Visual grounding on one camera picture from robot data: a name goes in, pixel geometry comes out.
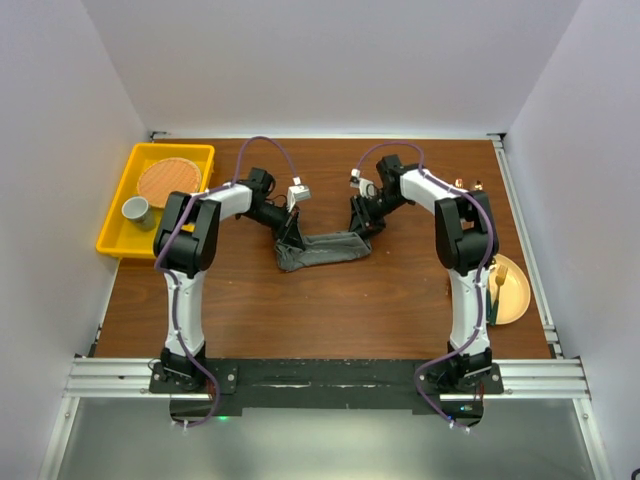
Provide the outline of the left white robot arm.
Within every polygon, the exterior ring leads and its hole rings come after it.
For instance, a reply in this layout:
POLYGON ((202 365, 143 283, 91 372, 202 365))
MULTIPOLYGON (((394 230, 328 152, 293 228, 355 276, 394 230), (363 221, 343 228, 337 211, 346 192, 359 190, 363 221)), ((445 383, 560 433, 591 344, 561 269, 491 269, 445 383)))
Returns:
POLYGON ((207 370, 202 328, 204 280, 212 266, 220 223, 245 216, 268 227, 278 240, 303 245, 297 204, 311 197, 298 177, 287 189, 285 203, 269 199, 275 179, 253 168, 244 180, 227 182, 200 193, 173 192, 156 231, 155 267, 168 289, 168 332, 154 377, 171 381, 185 392, 196 392, 213 381, 207 370))

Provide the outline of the grey cloth napkin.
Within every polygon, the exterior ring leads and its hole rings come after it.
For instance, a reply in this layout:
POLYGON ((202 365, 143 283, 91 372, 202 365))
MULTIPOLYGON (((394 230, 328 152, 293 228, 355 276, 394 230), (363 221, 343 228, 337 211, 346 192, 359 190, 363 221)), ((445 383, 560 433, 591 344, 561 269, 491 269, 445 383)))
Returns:
POLYGON ((336 264, 369 256, 372 245, 355 232, 334 232, 302 237, 302 246, 286 245, 278 240, 274 246, 278 267, 285 272, 318 265, 336 264))

